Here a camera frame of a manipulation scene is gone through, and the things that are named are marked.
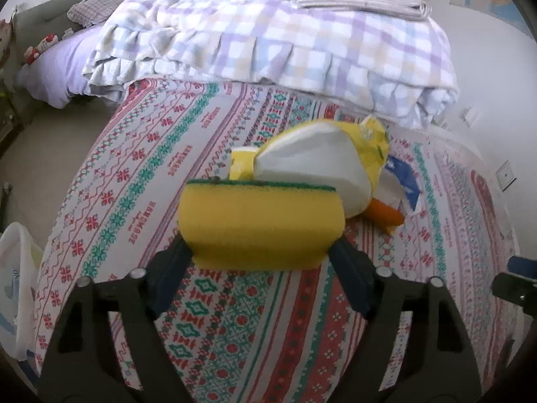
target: stuffed toy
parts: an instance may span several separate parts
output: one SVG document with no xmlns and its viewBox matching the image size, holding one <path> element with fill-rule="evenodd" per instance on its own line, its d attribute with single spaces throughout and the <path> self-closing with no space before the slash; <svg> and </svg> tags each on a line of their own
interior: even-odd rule
<svg viewBox="0 0 537 403">
<path fill-rule="evenodd" d="M 23 56 L 26 63 L 28 65 L 31 65 L 39 57 L 39 52 L 33 47 L 28 47 L 28 49 L 24 52 Z"/>
<path fill-rule="evenodd" d="M 36 50 L 43 54 L 45 51 L 47 51 L 50 47 L 53 45 L 56 45 L 58 43 L 59 39 L 55 34 L 50 34 L 46 36 L 36 47 Z"/>
<path fill-rule="evenodd" d="M 0 21 L 0 66 L 3 66 L 9 57 L 9 42 L 11 41 L 11 23 L 5 19 Z"/>
<path fill-rule="evenodd" d="M 50 34 L 46 36 L 37 47 L 28 47 L 28 49 L 23 54 L 24 59 L 28 65 L 33 64 L 36 59 L 47 51 L 50 47 L 58 43 L 58 37 L 55 34 Z"/>
</svg>

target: bed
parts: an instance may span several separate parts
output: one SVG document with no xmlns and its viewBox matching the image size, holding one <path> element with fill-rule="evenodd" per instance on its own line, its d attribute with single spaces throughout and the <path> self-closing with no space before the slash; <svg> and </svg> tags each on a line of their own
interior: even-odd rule
<svg viewBox="0 0 537 403">
<path fill-rule="evenodd" d="M 113 87 L 125 100 L 74 178 L 45 248 L 34 308 L 38 369 L 76 279 L 113 280 L 147 265 L 177 233 L 184 183 L 226 177 L 232 147 L 261 146 L 317 118 L 358 122 L 368 109 L 420 127 L 456 100 L 449 42 L 434 22 L 308 16 L 280 0 L 125 0 L 106 21 L 83 73 L 93 94 Z M 457 141 L 385 124 L 423 207 L 393 236 L 362 219 L 348 221 L 345 235 L 400 277 L 446 282 L 487 387 L 517 320 L 489 288 L 516 251 L 497 186 Z M 252 208 L 251 216 L 262 214 Z M 384 388 L 397 378 L 409 322 L 402 315 Z M 111 323 L 125 381 L 139 388 L 120 317 Z M 364 320 L 326 261 L 302 272 L 193 266 L 155 325 L 198 403 L 321 403 Z"/>
<path fill-rule="evenodd" d="M 79 276 L 112 280 L 146 265 L 177 232 L 186 180 L 226 177 L 233 146 L 263 144 L 316 118 L 357 122 L 362 116 L 277 86 L 169 77 L 133 84 L 73 181 L 45 249 L 34 315 L 39 367 Z M 345 234 L 375 265 L 400 277 L 445 279 L 488 386 L 517 313 L 489 288 L 515 251 L 498 190 L 464 146 L 396 126 L 388 132 L 391 153 L 414 170 L 423 208 L 394 236 L 361 219 L 350 221 Z M 262 214 L 252 208 L 252 216 Z M 111 322 L 124 378 L 137 388 L 121 320 Z M 383 386 L 397 377 L 408 324 L 403 316 Z M 322 402 L 345 370 L 364 321 L 325 262 L 302 272 L 192 267 L 155 325 L 198 402 Z"/>
<path fill-rule="evenodd" d="M 28 90 L 37 100 L 64 108 L 75 95 L 92 95 L 82 75 L 86 60 L 95 48 L 103 24 L 82 28 L 67 18 L 72 5 L 82 0 L 50 0 L 15 14 L 13 25 L 17 58 L 28 47 L 35 47 L 49 34 L 60 39 L 71 28 L 75 35 L 60 41 L 31 65 L 23 65 L 16 85 Z"/>
</svg>

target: pillow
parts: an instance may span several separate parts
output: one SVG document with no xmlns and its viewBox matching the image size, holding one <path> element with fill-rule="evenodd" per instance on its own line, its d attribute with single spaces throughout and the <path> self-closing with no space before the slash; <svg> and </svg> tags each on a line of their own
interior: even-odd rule
<svg viewBox="0 0 537 403">
<path fill-rule="evenodd" d="M 67 12 L 67 18 L 83 27 L 106 21 L 124 0 L 82 0 Z"/>
<path fill-rule="evenodd" d="M 17 86 L 33 98 L 63 109 L 76 94 L 88 94 L 82 68 L 95 49 L 102 25 L 92 26 L 64 39 L 17 74 Z"/>
</svg>

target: floor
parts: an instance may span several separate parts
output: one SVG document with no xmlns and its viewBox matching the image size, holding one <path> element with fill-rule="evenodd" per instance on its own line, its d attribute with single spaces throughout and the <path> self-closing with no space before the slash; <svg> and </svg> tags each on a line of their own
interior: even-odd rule
<svg viewBox="0 0 537 403">
<path fill-rule="evenodd" d="M 0 183 L 13 190 L 6 224 L 18 221 L 44 248 L 65 193 L 111 114 L 99 99 L 65 109 L 44 104 L 0 159 Z"/>
</svg>

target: folded towel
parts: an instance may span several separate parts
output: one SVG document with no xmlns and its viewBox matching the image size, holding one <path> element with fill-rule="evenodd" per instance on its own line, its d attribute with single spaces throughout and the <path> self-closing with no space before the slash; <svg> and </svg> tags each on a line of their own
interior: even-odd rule
<svg viewBox="0 0 537 403">
<path fill-rule="evenodd" d="M 431 6 L 425 0 L 296 0 L 302 8 L 364 10 L 406 21 L 425 21 Z"/>
</svg>

